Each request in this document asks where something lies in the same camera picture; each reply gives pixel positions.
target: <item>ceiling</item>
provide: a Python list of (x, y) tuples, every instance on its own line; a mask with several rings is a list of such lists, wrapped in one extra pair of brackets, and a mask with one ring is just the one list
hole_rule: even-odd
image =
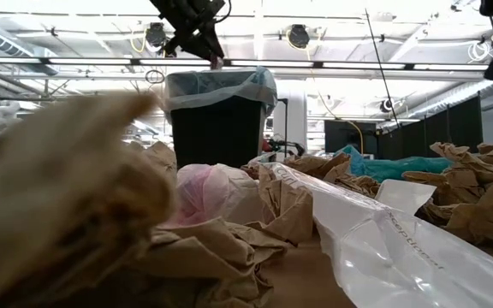
[[(227, 58), (249, 60), (347, 61), (376, 62), (365, 9), (371, 17), (377, 51), (382, 62), (413, 63), (488, 63), (491, 26), (488, 18), (478, 13), (479, 1), (463, 1), (460, 11), (450, 9), (451, 0), (232, 0), (230, 17), (217, 24), (217, 34)], [(228, 12), (226, 5), (219, 13)], [(29, 50), (43, 47), (65, 57), (155, 57), (148, 48), (141, 49), (143, 32), (151, 22), (158, 22), (157, 10), (149, 0), (110, 2), (107, 0), (0, 0), (0, 31), (13, 42)], [(165, 23), (172, 36), (173, 27)], [(308, 53), (291, 48), (286, 33), (293, 24), (306, 25), (311, 34)], [(51, 35), (54, 29), (57, 38)], [(484, 37), (483, 44), (477, 44)], [(179, 53), (179, 58), (193, 56)], [(60, 67), (59, 75), (90, 74), (110, 76), (137, 74), (149, 68), (126, 67)], [(159, 68), (167, 74), (188, 68)], [(17, 67), (0, 66), (0, 73), (40, 91), (47, 78), (33, 78)], [(463, 82), (461, 78), (435, 80), (430, 75), (387, 80), (389, 94), (399, 102), (401, 112), (414, 108)], [(130, 80), (78, 79), (49, 80), (54, 95), (88, 94), (115, 90), (146, 91), (147, 82)], [(282, 75), (278, 79), (307, 79), (306, 94), (311, 115), (326, 113), (321, 96), (340, 115), (375, 116), (378, 102), (387, 97), (380, 74), (352, 75), (336, 72), (324, 78), (310, 75)], [(24, 89), (0, 82), (0, 91), (26, 95)], [(163, 90), (153, 86), (152, 90)], [(154, 127), (167, 123), (158, 117)]]

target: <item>black trash can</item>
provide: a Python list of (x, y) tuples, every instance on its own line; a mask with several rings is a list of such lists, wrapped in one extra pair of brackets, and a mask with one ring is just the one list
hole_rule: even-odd
[(170, 111), (178, 168), (192, 163), (239, 168), (261, 153), (265, 118), (276, 101), (275, 87), (266, 86), (275, 81), (271, 76), (267, 80), (267, 73), (267, 69), (257, 68), (238, 74), (169, 75), (170, 96), (187, 106), (176, 104), (180, 108)]

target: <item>trash can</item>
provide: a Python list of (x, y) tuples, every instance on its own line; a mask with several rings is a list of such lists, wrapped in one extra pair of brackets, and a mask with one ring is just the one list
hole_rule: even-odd
[(276, 105), (268, 69), (170, 74), (167, 95), (178, 168), (191, 163), (239, 168), (261, 153), (265, 118)]

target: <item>white plastic bag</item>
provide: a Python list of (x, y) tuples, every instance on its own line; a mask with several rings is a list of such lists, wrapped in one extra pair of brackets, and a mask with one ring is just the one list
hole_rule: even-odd
[(246, 172), (223, 164), (192, 164), (178, 171), (179, 210), (169, 225), (189, 226), (223, 217), (245, 224), (263, 221), (258, 184)]
[(313, 218), (334, 276), (359, 308), (493, 307), (493, 257), (405, 211), (267, 164), (313, 193)]

